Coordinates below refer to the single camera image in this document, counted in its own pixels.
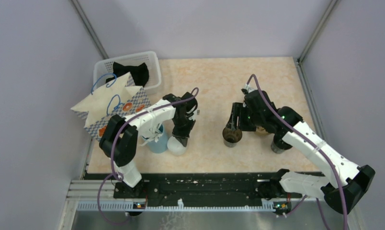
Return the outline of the stack of white lids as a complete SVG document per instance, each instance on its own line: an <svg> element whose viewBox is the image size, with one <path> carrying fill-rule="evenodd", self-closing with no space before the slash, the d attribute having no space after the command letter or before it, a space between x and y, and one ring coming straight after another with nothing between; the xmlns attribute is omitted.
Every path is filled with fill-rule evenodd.
<svg viewBox="0 0 385 230"><path fill-rule="evenodd" d="M167 142L167 148L172 155L181 156L183 155L187 148L183 146L175 137L170 137Z"/></svg>

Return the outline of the single dark plastic cup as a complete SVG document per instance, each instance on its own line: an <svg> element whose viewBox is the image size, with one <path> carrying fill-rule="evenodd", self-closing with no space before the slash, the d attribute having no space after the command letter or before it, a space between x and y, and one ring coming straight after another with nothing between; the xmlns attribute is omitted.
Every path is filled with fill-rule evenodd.
<svg viewBox="0 0 385 230"><path fill-rule="evenodd" d="M225 127L222 131L224 144L229 148L235 147L237 143L241 141L242 135L243 134L240 129L232 130L228 127Z"/></svg>

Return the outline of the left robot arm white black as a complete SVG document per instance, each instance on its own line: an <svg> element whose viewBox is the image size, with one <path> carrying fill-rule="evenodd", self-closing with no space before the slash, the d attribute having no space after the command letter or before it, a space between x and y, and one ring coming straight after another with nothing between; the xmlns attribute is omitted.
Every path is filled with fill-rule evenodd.
<svg viewBox="0 0 385 230"><path fill-rule="evenodd" d="M133 161L138 138L144 138L146 144L159 142L165 135L165 130L160 126L171 120L174 124L172 135L164 146L176 155L182 155L196 122L197 94L198 88L186 92L182 97L167 94L139 112L126 116L113 115L109 119L99 147L111 161L113 176L125 183L125 192L131 198L137 198L143 192L140 183L142 176Z"/></svg>

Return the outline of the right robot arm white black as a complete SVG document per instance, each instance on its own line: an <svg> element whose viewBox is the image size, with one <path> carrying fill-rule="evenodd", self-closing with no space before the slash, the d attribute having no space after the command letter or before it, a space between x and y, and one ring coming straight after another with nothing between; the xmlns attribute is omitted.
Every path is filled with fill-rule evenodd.
<svg viewBox="0 0 385 230"><path fill-rule="evenodd" d="M321 171L320 176L280 169L264 185L260 196L265 199L297 193L323 199L333 210L349 214L368 191L375 176L369 166L359 166L346 159L319 137L300 114L288 106L276 108L265 91L242 89L243 102L232 105L225 132L225 143L237 144L243 132L264 128L273 134L271 149L283 153L295 148Z"/></svg>

